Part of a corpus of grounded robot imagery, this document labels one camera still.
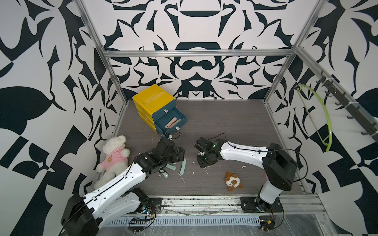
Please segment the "pink folding knife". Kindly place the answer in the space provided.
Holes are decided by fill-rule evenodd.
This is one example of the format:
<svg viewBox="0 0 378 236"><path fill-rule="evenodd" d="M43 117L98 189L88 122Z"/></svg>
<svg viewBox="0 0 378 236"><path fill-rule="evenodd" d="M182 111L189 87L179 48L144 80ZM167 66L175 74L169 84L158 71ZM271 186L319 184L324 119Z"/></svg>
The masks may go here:
<svg viewBox="0 0 378 236"><path fill-rule="evenodd" d="M176 117L172 118L172 119L168 122L168 124L165 126L165 128L166 128L166 129L171 128L171 127L172 127L171 125L172 125L176 120L177 120Z"/></svg>
<svg viewBox="0 0 378 236"><path fill-rule="evenodd" d="M181 120L182 120L182 119L178 119L178 120L176 120L171 126L173 127L173 126L177 125Z"/></svg>

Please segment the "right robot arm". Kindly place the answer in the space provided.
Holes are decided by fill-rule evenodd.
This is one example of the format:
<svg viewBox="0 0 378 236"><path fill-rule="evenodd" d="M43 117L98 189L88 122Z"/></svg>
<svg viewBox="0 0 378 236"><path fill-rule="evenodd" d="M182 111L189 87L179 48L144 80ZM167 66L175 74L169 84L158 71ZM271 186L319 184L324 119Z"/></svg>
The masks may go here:
<svg viewBox="0 0 378 236"><path fill-rule="evenodd" d="M231 143L226 139L211 142L201 137L196 141L195 148L199 151L197 160L201 168L220 160L232 160L252 164L265 171L267 181L247 211L267 212L283 191L292 189L297 163L278 144L251 147Z"/></svg>

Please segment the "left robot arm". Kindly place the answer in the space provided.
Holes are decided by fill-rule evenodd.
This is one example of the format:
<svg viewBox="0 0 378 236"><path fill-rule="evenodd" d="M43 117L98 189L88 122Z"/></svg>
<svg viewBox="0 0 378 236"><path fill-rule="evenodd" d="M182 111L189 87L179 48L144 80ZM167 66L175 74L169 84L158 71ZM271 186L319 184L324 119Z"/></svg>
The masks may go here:
<svg viewBox="0 0 378 236"><path fill-rule="evenodd" d="M157 146L140 153L116 178L84 196L74 194L66 204L61 224L68 236L95 236L99 229L123 215L140 209L148 197L133 187L167 164L185 159L185 150L162 138Z"/></svg>

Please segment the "yellow drawer cabinet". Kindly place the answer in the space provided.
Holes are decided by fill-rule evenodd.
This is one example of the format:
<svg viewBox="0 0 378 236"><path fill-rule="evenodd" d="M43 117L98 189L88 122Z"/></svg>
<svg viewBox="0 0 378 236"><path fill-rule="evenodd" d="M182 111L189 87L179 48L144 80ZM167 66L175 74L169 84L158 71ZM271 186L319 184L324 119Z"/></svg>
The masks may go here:
<svg viewBox="0 0 378 236"><path fill-rule="evenodd" d="M132 97L140 118L156 133L152 114L175 99L158 85L152 85Z"/></svg>

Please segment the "brown white plush puppy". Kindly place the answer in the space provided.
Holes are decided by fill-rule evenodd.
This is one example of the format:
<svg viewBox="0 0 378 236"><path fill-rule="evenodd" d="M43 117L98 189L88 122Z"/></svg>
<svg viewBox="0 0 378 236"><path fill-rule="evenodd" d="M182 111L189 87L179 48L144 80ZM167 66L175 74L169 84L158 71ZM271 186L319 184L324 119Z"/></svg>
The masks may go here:
<svg viewBox="0 0 378 236"><path fill-rule="evenodd" d="M230 192L234 191L235 189L243 188L239 176L232 172L225 173L225 184Z"/></svg>

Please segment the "white teddy bear pink shirt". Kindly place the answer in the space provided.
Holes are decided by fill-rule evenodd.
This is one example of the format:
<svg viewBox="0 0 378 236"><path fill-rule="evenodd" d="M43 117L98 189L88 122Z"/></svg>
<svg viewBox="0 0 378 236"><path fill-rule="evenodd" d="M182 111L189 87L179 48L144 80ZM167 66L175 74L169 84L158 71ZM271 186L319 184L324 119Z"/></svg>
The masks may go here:
<svg viewBox="0 0 378 236"><path fill-rule="evenodd" d="M128 158L131 151L125 147L126 141L126 137L120 135L109 139L102 147L105 159L97 164L95 170L97 173L103 173L103 175L94 184L94 190L104 186L128 168Z"/></svg>

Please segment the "black hook rack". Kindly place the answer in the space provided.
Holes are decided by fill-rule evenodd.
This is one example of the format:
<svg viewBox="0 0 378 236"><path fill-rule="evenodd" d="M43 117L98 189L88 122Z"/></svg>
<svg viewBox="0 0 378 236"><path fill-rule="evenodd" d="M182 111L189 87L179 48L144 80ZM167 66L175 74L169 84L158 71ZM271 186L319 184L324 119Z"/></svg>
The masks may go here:
<svg viewBox="0 0 378 236"><path fill-rule="evenodd" d="M378 142L378 121L335 78L328 77L323 70L315 72L315 75L320 78L317 83L326 87L326 94L335 97L337 100L335 105L346 109L349 113L347 118L357 121L364 129L361 134L370 136Z"/></svg>

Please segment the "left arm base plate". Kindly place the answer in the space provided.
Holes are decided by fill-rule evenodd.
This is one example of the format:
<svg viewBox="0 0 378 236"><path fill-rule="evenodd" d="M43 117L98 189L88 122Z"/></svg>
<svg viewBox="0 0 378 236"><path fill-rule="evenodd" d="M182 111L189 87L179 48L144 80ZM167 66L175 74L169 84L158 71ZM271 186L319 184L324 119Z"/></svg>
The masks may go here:
<svg viewBox="0 0 378 236"><path fill-rule="evenodd" d="M161 210L162 198L149 198L141 201L139 207L132 214L155 214Z"/></svg>

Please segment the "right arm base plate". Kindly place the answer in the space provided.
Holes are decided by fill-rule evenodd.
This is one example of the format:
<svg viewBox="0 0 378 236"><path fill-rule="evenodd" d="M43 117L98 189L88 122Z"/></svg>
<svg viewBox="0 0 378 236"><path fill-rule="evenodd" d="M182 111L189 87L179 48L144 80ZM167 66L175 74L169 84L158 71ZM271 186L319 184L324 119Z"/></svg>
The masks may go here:
<svg viewBox="0 0 378 236"><path fill-rule="evenodd" d="M257 197L240 197L241 209L245 213L271 213L284 211L279 197L270 204Z"/></svg>

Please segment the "green bow on wall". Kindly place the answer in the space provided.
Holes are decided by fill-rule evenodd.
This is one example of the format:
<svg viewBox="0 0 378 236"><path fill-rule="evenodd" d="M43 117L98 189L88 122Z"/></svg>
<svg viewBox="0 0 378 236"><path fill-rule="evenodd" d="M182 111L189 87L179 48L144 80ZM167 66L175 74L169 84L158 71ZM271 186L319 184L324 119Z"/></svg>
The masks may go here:
<svg viewBox="0 0 378 236"><path fill-rule="evenodd" d="M322 98L312 87L305 84L297 84L295 90L321 144L325 147L325 152L330 152L333 144L333 126L325 104L328 95Z"/></svg>

